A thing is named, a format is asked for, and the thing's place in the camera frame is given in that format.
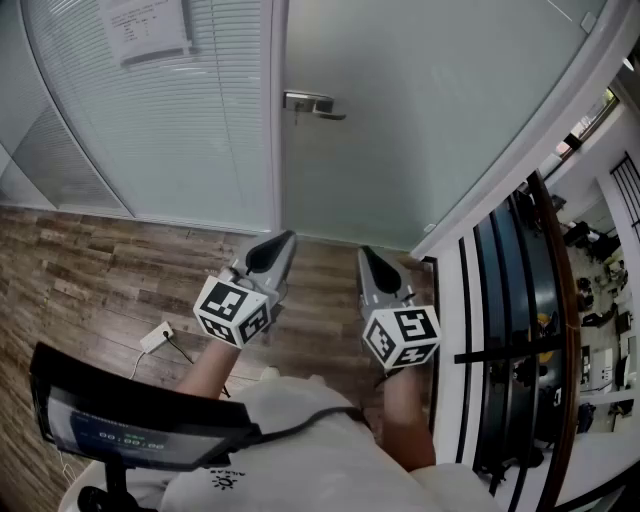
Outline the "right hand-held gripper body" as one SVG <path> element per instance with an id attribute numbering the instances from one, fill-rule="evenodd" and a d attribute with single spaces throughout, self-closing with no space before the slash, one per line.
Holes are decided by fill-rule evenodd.
<path id="1" fill-rule="evenodd" d="M 361 340 L 385 371 L 424 364 L 440 345 L 435 308 L 425 305 L 413 289 L 403 296 L 360 291 L 359 306 Z"/>

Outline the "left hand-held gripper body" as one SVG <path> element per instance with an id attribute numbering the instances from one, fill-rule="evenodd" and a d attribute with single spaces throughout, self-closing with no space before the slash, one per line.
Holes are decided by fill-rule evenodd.
<path id="1" fill-rule="evenodd" d="M 207 278 L 193 312 L 206 334 L 242 349 L 276 320 L 281 285 L 277 291 L 264 289 L 245 273 L 244 261 L 235 258 Z"/>

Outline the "metal door handle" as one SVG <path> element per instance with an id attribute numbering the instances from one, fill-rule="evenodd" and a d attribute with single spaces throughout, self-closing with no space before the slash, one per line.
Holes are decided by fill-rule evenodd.
<path id="1" fill-rule="evenodd" d="M 334 102 L 333 97 L 326 95 L 285 90 L 282 106 L 296 114 L 306 113 L 320 119 L 342 121 L 346 115 L 333 112 Z"/>

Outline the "person's left forearm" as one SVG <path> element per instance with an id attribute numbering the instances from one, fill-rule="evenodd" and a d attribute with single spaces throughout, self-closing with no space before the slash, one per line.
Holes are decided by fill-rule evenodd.
<path id="1" fill-rule="evenodd" d="M 211 341 L 199 355 L 176 391 L 182 394 L 219 399 L 241 351 L 222 341 Z"/>

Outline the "person's right forearm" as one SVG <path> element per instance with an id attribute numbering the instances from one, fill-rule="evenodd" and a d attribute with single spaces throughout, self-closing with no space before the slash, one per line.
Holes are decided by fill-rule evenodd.
<path id="1" fill-rule="evenodd" d="M 416 366 L 406 367 L 384 382 L 382 448 L 407 472 L 436 464 L 422 408 L 422 384 Z"/>

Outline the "white power strip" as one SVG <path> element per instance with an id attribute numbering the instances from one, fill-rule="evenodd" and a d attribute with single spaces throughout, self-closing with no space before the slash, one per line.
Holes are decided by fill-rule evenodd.
<path id="1" fill-rule="evenodd" d="M 165 342 L 168 342 L 173 335 L 174 333 L 170 324 L 163 322 L 140 340 L 142 352 L 144 354 L 151 354 Z"/>

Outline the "black metal railing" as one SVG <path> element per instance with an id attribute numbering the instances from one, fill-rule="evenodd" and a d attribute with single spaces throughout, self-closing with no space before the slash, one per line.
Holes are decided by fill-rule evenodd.
<path id="1" fill-rule="evenodd" d="M 507 512 L 554 506 L 577 425 L 570 274 L 543 192 L 512 193 L 458 242 L 464 335 L 455 459 Z"/>

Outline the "black tablet screen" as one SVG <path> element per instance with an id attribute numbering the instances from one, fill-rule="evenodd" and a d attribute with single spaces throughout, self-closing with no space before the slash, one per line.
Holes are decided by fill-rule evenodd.
<path id="1" fill-rule="evenodd" d="M 260 437 L 241 403 L 154 387 L 38 343 L 30 367 L 43 439 L 60 451 L 131 468 L 192 471 Z"/>

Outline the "person's white shirt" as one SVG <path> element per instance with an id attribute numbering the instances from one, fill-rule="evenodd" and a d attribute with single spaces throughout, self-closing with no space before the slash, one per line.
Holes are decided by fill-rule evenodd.
<path id="1" fill-rule="evenodd" d="M 502 512 L 467 466 L 407 472 L 345 414 L 242 450 L 227 467 L 128 471 L 129 492 L 157 512 Z"/>

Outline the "wooden handrail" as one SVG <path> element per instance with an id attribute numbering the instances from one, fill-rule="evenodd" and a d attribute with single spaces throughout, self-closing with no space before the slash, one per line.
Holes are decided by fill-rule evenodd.
<path id="1" fill-rule="evenodd" d="M 549 192 L 537 171 L 529 175 L 527 183 L 538 209 L 549 251 L 559 306 L 559 350 L 562 355 L 560 430 L 536 508 L 536 512 L 552 512 L 564 483 L 576 436 L 580 384 L 580 320 L 571 265 Z"/>

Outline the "white paper notice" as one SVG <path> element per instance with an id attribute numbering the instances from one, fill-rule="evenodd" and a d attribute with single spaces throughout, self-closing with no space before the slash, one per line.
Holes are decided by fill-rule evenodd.
<path id="1" fill-rule="evenodd" d="M 98 0 L 114 60 L 119 65 L 188 53 L 191 36 L 184 0 Z"/>

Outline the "black metal grille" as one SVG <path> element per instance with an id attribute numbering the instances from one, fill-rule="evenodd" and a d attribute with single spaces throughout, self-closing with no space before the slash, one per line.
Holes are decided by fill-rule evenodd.
<path id="1" fill-rule="evenodd" d="M 621 194 L 631 228 L 640 240 L 640 171 L 627 152 L 610 171 L 610 176 Z"/>

